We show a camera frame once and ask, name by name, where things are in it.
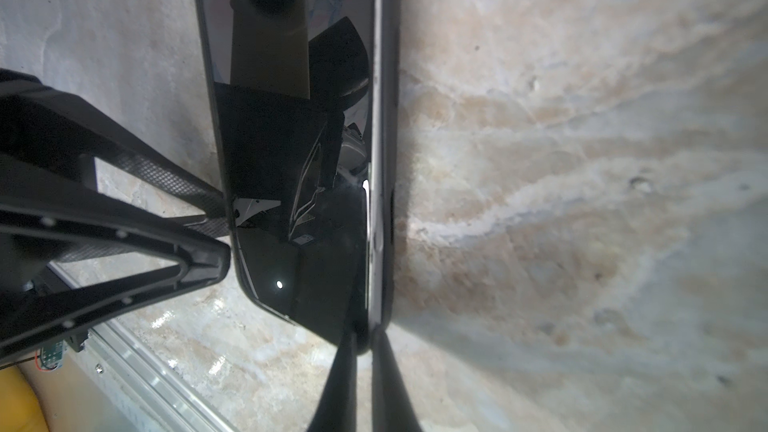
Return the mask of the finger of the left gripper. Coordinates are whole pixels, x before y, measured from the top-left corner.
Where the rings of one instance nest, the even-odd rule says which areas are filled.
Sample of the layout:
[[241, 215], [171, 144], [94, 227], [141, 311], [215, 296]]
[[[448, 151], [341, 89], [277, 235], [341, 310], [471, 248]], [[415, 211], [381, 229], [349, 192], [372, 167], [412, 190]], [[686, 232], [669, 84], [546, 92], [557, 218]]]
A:
[[[100, 194], [101, 160], [199, 209], [161, 218]], [[220, 192], [173, 164], [81, 97], [1, 72], [1, 261], [77, 262], [129, 252], [227, 264]]]
[[220, 282], [229, 246], [1, 158], [1, 358]]

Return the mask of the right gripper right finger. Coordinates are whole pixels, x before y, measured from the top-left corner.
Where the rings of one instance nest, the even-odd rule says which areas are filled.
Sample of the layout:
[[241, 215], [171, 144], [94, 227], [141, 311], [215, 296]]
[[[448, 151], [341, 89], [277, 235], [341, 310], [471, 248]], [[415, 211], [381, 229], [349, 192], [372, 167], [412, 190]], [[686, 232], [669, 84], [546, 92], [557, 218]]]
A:
[[383, 328], [372, 338], [372, 426], [375, 432], [421, 432]]

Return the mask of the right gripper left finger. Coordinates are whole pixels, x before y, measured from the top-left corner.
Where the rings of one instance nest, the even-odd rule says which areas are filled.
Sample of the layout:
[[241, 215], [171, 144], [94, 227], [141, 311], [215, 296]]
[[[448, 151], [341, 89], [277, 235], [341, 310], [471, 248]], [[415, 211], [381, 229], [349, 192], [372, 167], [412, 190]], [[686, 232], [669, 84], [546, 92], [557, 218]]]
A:
[[344, 333], [308, 432], [355, 432], [357, 337]]

